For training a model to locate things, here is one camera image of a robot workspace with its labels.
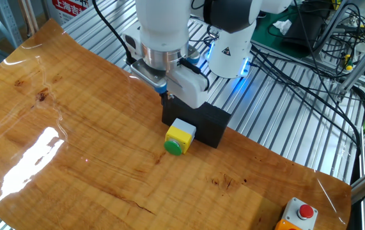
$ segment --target wooden table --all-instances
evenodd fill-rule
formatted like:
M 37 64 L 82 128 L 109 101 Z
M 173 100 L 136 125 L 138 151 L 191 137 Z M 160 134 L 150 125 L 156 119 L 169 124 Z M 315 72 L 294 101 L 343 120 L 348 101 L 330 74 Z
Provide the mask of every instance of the wooden table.
M 227 129 L 165 152 L 160 97 L 53 20 L 0 64 L 0 218 L 16 229 L 273 229 L 292 197 L 345 229 L 349 185 Z

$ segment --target emergency stop button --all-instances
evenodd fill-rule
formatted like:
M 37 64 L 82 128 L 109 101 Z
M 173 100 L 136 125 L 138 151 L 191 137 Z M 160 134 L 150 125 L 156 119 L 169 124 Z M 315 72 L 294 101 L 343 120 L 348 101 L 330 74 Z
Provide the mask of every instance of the emergency stop button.
M 311 217 L 313 217 L 314 214 L 315 211 L 313 210 L 313 208 L 307 204 L 303 204 L 297 212 L 297 215 L 302 220 L 310 219 Z

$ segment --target orange button base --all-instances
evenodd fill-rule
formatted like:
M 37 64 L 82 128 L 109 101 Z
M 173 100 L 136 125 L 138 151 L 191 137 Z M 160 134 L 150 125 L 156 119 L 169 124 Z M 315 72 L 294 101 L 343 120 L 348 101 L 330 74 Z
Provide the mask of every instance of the orange button base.
M 274 230 L 302 230 L 302 229 L 288 222 L 287 220 L 280 220 L 279 223 L 277 223 L 276 228 Z

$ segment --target red button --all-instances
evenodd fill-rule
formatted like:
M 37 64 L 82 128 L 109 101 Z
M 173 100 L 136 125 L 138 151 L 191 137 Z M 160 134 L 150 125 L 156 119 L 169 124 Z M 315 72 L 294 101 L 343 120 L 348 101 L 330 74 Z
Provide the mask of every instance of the red button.
M 310 205 L 306 205 L 306 204 L 303 204 L 301 207 L 300 207 L 300 215 L 304 218 L 311 218 L 313 217 L 314 215 L 314 210 L 312 207 L 310 207 Z

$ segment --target black block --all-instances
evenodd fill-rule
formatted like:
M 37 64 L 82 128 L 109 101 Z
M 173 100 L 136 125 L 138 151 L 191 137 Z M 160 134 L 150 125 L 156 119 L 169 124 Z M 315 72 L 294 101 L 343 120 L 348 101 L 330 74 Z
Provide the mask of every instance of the black block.
M 171 126 L 176 118 L 196 127 L 195 139 L 217 148 L 231 115 L 205 102 L 198 109 L 189 107 L 177 97 L 162 96 L 162 122 Z

